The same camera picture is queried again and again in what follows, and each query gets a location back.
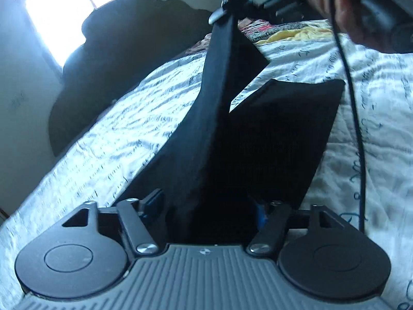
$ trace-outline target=gray ribbed plate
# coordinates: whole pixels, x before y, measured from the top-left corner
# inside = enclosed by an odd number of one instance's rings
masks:
[[[389,310],[380,298],[329,304],[300,294],[276,265],[248,256],[239,246],[170,245],[166,253],[139,259],[110,290],[58,302],[28,294],[17,310]]]

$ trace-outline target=white bed sheet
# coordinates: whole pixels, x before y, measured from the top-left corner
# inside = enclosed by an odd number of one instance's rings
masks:
[[[413,304],[413,55],[383,55],[343,36],[357,91],[367,153],[368,235],[392,261],[383,294],[393,308]],[[232,108],[267,80],[322,82],[345,79],[331,39],[266,44],[270,65]],[[205,53],[166,63],[90,129],[41,181],[0,230],[0,309],[23,296],[14,274],[19,250],[86,200],[109,206],[176,129],[195,100]],[[325,204],[356,226],[359,161],[346,93],[323,160],[304,202]]]

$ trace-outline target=curved headboard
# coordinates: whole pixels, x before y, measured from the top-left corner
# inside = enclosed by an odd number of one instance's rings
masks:
[[[55,156],[87,131],[114,99],[211,32],[211,12],[181,0],[114,0],[85,20],[86,37],[63,67],[49,116]]]

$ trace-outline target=bright window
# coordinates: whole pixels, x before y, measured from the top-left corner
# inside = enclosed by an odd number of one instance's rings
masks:
[[[63,66],[85,42],[81,26],[89,14],[112,0],[26,0],[27,12],[55,61]]]

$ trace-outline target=window frame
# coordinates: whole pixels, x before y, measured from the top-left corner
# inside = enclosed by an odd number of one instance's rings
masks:
[[[54,58],[53,54],[49,50],[49,47],[46,45],[44,42],[43,38],[41,37],[41,34],[37,31],[36,26],[33,23],[32,18],[30,17],[27,8],[26,8],[26,0],[15,0],[20,7],[23,9],[23,17],[25,20],[25,23],[27,24],[28,28],[30,29],[30,32],[34,34],[36,41],[38,42],[40,49],[42,50],[42,56],[46,63],[50,66],[50,68],[53,70],[54,74],[58,78],[60,82],[63,83],[63,66],[60,66],[59,63],[57,63],[56,59]],[[93,10],[96,10],[97,7],[93,0],[89,0],[93,6]]]

